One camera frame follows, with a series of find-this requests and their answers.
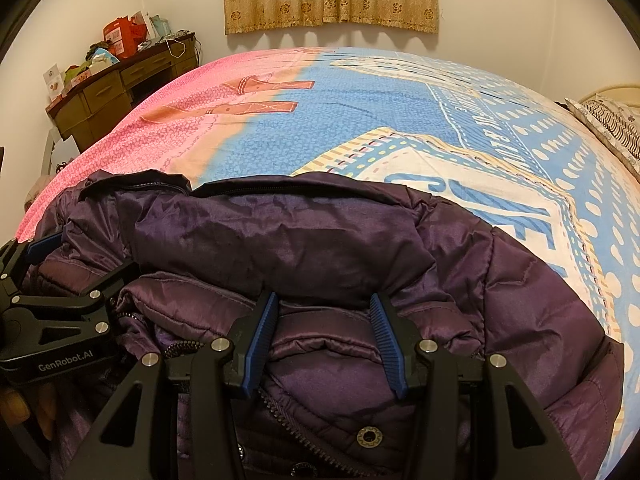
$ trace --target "finger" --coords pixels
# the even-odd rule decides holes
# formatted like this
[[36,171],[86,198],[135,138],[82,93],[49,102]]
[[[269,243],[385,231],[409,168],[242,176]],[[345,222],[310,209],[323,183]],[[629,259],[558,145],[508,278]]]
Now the finger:
[[12,388],[0,390],[0,415],[12,428],[29,418],[29,407],[20,393]]
[[41,384],[38,388],[38,404],[51,420],[56,420],[56,388],[52,383]]
[[53,419],[49,415],[47,415],[47,412],[45,412],[44,408],[40,404],[36,406],[35,415],[44,438],[46,438],[47,440],[53,440]]

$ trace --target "human hand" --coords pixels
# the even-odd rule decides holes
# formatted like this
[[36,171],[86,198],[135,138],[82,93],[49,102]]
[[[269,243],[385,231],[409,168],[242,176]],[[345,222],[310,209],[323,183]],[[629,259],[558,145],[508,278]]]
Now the human hand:
[[0,386],[0,415],[9,428],[31,416],[30,406],[47,440],[53,438],[56,420],[56,390],[53,384],[41,384],[21,394],[10,386]]

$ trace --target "white wall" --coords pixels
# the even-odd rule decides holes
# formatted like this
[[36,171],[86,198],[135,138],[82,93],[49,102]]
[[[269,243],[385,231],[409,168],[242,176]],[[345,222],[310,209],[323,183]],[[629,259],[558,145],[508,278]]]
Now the white wall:
[[196,32],[204,62],[244,50],[371,46],[498,73],[560,100],[640,81],[640,50],[606,0],[439,0],[437,36],[339,23],[225,36],[222,0],[144,0],[173,30]]
[[22,218],[50,127],[42,74],[79,64],[102,28],[146,9],[196,32],[201,62],[287,46],[371,46],[450,59],[558,100],[640,81],[640,50],[606,0],[440,0],[440,33],[340,23],[225,36],[223,0],[42,0],[0,64],[0,241]]
[[51,127],[42,74],[54,63],[81,64],[107,23],[141,7],[142,0],[42,0],[18,33],[0,64],[0,245],[14,235],[40,175]]

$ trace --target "blue patterned bed sheet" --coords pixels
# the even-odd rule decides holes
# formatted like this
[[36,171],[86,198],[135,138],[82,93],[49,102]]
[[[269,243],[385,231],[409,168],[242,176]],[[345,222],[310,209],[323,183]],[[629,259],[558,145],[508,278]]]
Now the blue patterned bed sheet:
[[605,478],[640,428],[640,186],[558,105],[453,62],[325,49],[285,89],[291,113],[258,114],[200,182],[329,171],[459,203],[517,238],[625,346],[623,409]]

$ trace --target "desk drawer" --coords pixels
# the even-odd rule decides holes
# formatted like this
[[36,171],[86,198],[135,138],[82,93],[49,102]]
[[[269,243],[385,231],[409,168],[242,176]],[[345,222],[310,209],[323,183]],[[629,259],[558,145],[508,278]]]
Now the desk drawer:
[[90,115],[86,101],[82,94],[74,95],[71,99],[64,101],[62,108],[53,118],[60,133],[73,128],[80,121],[85,120]]
[[194,68],[196,68],[196,59],[194,57],[190,57],[180,63],[176,63],[172,68],[172,71],[174,72],[174,79],[180,77],[182,74],[186,74],[189,70],[193,70]]
[[169,51],[161,52],[155,56],[143,59],[134,66],[130,66],[120,72],[124,87],[128,90],[132,86],[144,81],[147,77],[171,66],[171,55]]
[[98,142],[98,140],[113,130],[130,111],[131,104],[129,97],[124,93],[109,102],[109,104],[97,114],[92,115],[88,123],[91,127],[94,142]]
[[120,81],[120,74],[118,74],[117,70],[98,79],[98,81],[83,90],[84,98],[92,114],[95,114],[109,101],[122,94],[123,91],[122,81]]

